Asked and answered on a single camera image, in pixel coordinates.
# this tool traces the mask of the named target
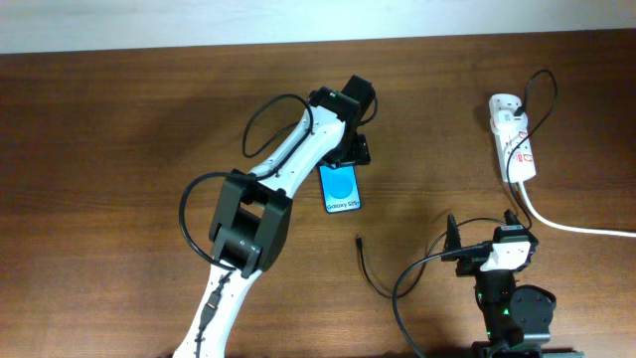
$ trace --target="black motor bracket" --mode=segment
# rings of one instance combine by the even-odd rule
[[[238,170],[233,173],[243,174]],[[242,208],[241,203],[263,207],[262,217]],[[292,200],[284,191],[264,185],[227,178],[221,189],[210,227],[215,243],[212,257],[241,270],[243,278],[255,270],[268,270],[278,258],[287,239]]]
[[[327,164],[339,168],[371,163],[367,138],[357,130],[375,99],[376,91],[371,83],[356,75],[351,76],[341,91],[322,87],[309,95],[311,106],[323,106],[346,123],[342,140],[323,158]]]

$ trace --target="white robotic arm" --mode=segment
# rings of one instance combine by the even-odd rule
[[[236,270],[211,265],[206,291],[174,358],[224,356],[247,291],[282,250],[292,197],[303,180],[321,161],[336,167],[370,162],[366,139],[356,128],[373,100],[371,83],[356,76],[340,92],[327,88],[313,92],[309,100],[313,114],[311,133],[295,150],[293,147],[307,133],[311,122],[308,110],[278,149],[250,171],[263,179],[226,179],[210,238],[215,242],[213,259]],[[266,175],[272,170],[275,175]],[[264,208],[261,218],[240,206],[254,202]]]

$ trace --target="white cable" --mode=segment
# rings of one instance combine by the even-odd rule
[[[619,232],[619,231],[615,231],[615,230],[598,230],[598,229],[575,228],[575,227],[569,227],[569,226],[553,223],[550,220],[548,220],[548,219],[544,218],[543,216],[539,215],[539,213],[537,213],[535,208],[533,208],[533,205],[530,203],[530,199],[528,198],[528,193],[526,192],[526,187],[524,186],[524,182],[520,181],[517,184],[519,185],[519,190],[521,191],[521,195],[524,197],[524,201],[526,202],[526,206],[528,207],[528,210],[530,210],[530,212],[533,214],[533,216],[535,218],[537,218],[537,220],[539,220],[540,222],[542,222],[542,223],[544,223],[544,224],[546,224],[546,225],[548,225],[550,227],[553,227],[553,228],[556,228],[556,229],[565,230],[565,231],[571,231],[571,232],[575,232],[575,233],[597,234],[597,235],[613,235],[613,236],[621,236],[621,237],[626,237],[626,238],[636,238],[636,233]]]

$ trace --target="black cable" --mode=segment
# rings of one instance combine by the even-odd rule
[[[300,137],[300,139],[298,139],[298,141],[294,144],[294,146],[291,148],[291,150],[289,150],[287,155],[285,155],[285,157],[283,157],[283,159],[270,172],[268,172],[267,174],[264,174],[264,175],[260,175],[260,176],[255,176],[253,174],[241,175],[241,174],[226,173],[226,172],[214,172],[214,173],[203,174],[203,175],[199,176],[198,178],[196,178],[195,180],[193,180],[190,184],[188,184],[188,186],[186,187],[186,189],[183,192],[183,195],[181,196],[181,202],[179,204],[179,227],[181,228],[181,232],[183,233],[183,236],[186,239],[186,242],[192,248],[192,250],[194,250],[194,252],[197,253],[197,255],[199,255],[201,258],[203,258],[203,260],[208,262],[210,265],[216,266],[216,267],[218,267],[220,269],[235,270],[235,268],[233,268],[233,267],[229,267],[229,266],[223,265],[219,261],[216,261],[216,260],[212,259],[208,254],[206,254],[203,250],[201,250],[201,248],[192,240],[192,237],[190,236],[190,233],[188,232],[188,228],[186,227],[186,204],[188,202],[188,197],[190,196],[190,192],[192,192],[192,189],[194,189],[194,187],[197,186],[197,184],[199,184],[199,183],[201,183],[201,182],[203,182],[205,180],[212,179],[212,178],[225,177],[225,178],[233,178],[233,179],[246,180],[246,181],[259,181],[259,180],[263,180],[263,179],[269,178],[270,176],[276,174],[278,172],[278,170],[294,154],[294,152],[296,151],[296,149],[298,149],[300,144],[302,144],[305,141],[305,139],[307,139],[307,137],[312,133],[312,129],[314,127],[314,115],[313,115],[313,112],[311,111],[311,106],[309,105],[309,103],[307,103],[307,101],[305,99],[303,99],[301,96],[299,96],[297,94],[286,93],[286,94],[278,95],[278,96],[272,98],[271,100],[269,100],[259,110],[256,111],[256,113],[249,119],[249,122],[247,123],[247,127],[245,128],[245,132],[243,134],[243,154],[245,154],[244,153],[244,149],[245,149],[244,140],[247,138],[247,132],[249,131],[249,128],[251,127],[251,124],[270,105],[272,105],[272,104],[276,103],[277,101],[279,101],[281,99],[284,99],[284,98],[297,99],[305,106],[305,109],[307,109],[307,112],[309,113],[309,126],[307,127],[307,130],[302,135],[302,137]]]
[[[263,144],[260,148],[258,148],[258,150],[256,150],[252,154],[247,154],[245,152],[245,143],[247,142],[247,133],[249,132],[249,129],[251,128],[251,122],[249,122],[247,124],[247,126],[245,127],[245,131],[244,131],[243,136],[242,136],[242,156],[244,156],[245,158],[253,158],[253,157],[255,157],[256,155],[260,154],[260,152],[263,151],[269,144],[271,144],[271,142],[273,142],[274,140],[278,139],[279,136],[284,134],[287,130],[295,127],[296,125],[298,125],[297,121],[295,121],[293,123],[289,123],[286,127],[278,130],[278,132],[276,134],[274,134],[271,138],[269,138],[265,142],[265,144]]]
[[[464,222],[461,222],[459,224],[457,224],[457,227],[459,228],[462,225],[465,224],[469,224],[469,223],[473,223],[476,221],[488,221],[488,222],[493,222],[493,223],[497,223],[500,225],[506,225],[506,223],[502,222],[501,220],[498,219],[492,219],[492,218],[474,218],[474,219],[470,219],[470,220],[466,220]],[[432,254],[432,252],[435,250],[435,247],[437,246],[437,244],[441,241],[442,238],[444,238],[444,236],[446,235],[447,232],[443,232],[439,237],[437,237],[437,239],[435,239],[435,241],[430,245],[430,247],[428,248],[428,253],[426,253],[426,258],[430,256],[430,254]],[[371,277],[369,276],[369,273],[367,272],[367,266],[365,265],[365,254],[363,251],[363,243],[362,243],[362,238],[360,236],[356,236],[356,247],[358,248],[358,254],[360,256],[360,264],[362,266],[362,273],[365,276],[365,279],[367,280],[367,283],[382,297],[384,298],[391,298],[392,296],[390,294],[384,293],[382,292],[375,284],[374,282],[371,280]],[[421,278],[422,274],[424,273],[424,269],[426,269],[426,264],[421,266],[421,269],[419,270],[419,273],[417,274],[417,277],[415,278],[415,280],[413,281],[413,283],[410,285],[410,287],[400,293],[397,298],[402,298],[404,296],[406,296],[407,294],[409,294],[417,285],[417,283],[419,282],[419,279]]]
[[[361,126],[361,125],[365,125],[365,124],[369,123],[370,121],[372,121],[376,117],[377,113],[378,113],[378,98],[375,96],[374,97],[374,112],[371,114],[369,119],[361,120],[358,125]]]
[[[539,127],[544,123],[544,121],[546,119],[548,119],[550,114],[552,114],[553,109],[555,108],[555,105],[557,104],[557,100],[558,100],[558,85],[557,85],[557,79],[555,79],[555,75],[553,75],[553,73],[550,70],[545,70],[545,69],[539,70],[534,75],[532,75],[530,77],[530,79],[528,80],[528,84],[526,85],[526,92],[524,93],[524,102],[521,104],[521,106],[519,108],[517,108],[517,110],[515,110],[514,116],[519,116],[519,115],[522,115],[524,112],[526,112],[526,107],[527,107],[527,104],[528,104],[527,100],[529,98],[529,93],[530,93],[530,85],[531,85],[532,81],[540,74],[548,74],[548,76],[550,76],[550,78],[551,78],[551,80],[553,82],[553,87],[555,89],[555,99],[553,101],[553,104],[550,106],[550,109],[548,109],[548,112],[546,112],[544,117],[537,123],[537,125],[535,125],[535,128],[532,131],[530,131],[530,133],[528,133],[528,136],[525,137],[522,141],[520,141],[519,144],[517,144],[517,146],[515,146],[515,148],[510,152],[510,156],[508,157],[508,162],[506,164],[506,179],[508,180],[508,188],[510,189],[510,193],[512,194],[513,198],[517,202],[517,205],[519,205],[519,208],[521,208],[522,212],[524,213],[524,215],[528,219],[528,226],[526,228],[528,230],[533,226],[533,220],[532,220],[532,218],[530,216],[530,213],[526,209],[526,206],[521,201],[521,198],[519,198],[519,195],[514,190],[513,184],[510,182],[510,162],[512,161],[513,154],[515,154],[515,151],[517,151],[517,149],[519,149],[521,147],[521,145],[526,140],[530,139],[530,137],[533,136],[533,134],[535,134],[537,129],[539,129]]]
[[[404,278],[412,270],[414,270],[415,268],[417,268],[420,265],[425,265],[426,263],[428,263],[428,262],[430,262],[432,260],[443,258],[443,257],[446,257],[446,256],[465,254],[465,253],[468,253],[468,252],[473,251],[473,250],[483,250],[487,246],[488,246],[488,244],[478,244],[478,245],[473,245],[471,247],[467,247],[467,248],[463,248],[463,249],[459,249],[459,250],[453,250],[453,251],[449,251],[449,252],[435,254],[433,256],[425,257],[425,258],[415,262],[413,265],[409,266],[407,269],[405,269],[404,272],[397,279],[396,286],[394,287],[394,291],[393,291],[393,295],[392,295],[393,307],[394,307],[394,315],[396,316],[396,321],[397,321],[397,325],[399,326],[399,330],[404,335],[404,338],[406,338],[406,341],[408,342],[410,347],[415,351],[415,353],[417,354],[418,357],[426,358],[426,355],[421,351],[421,349],[419,349],[419,346],[417,346],[417,344],[410,337],[410,335],[408,334],[408,331],[406,331],[406,327],[404,326],[404,323],[401,321],[401,317],[399,316],[399,311],[398,311],[398,290],[399,290],[399,286],[404,281]]]

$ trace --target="cable connector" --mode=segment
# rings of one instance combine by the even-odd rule
[[[226,273],[225,276],[222,276],[221,279],[219,279],[219,286],[217,286],[217,289],[215,289],[213,293],[217,293],[218,295],[221,295],[221,291],[223,290],[223,287],[226,285],[226,283],[230,282],[230,274],[232,274],[231,271]]]
[[[210,297],[208,298],[208,302],[203,306],[203,310],[201,311],[201,321],[199,322],[199,330],[203,331],[206,329],[208,324],[212,321],[212,318],[217,313],[217,308],[219,307],[219,301],[221,300],[221,295],[216,291],[212,292]]]
[[[525,112],[526,112],[526,104],[524,103],[515,110],[515,113],[513,113],[513,116],[518,117],[524,114]]]
[[[362,250],[362,237],[360,235],[356,235],[356,247],[358,250]]]

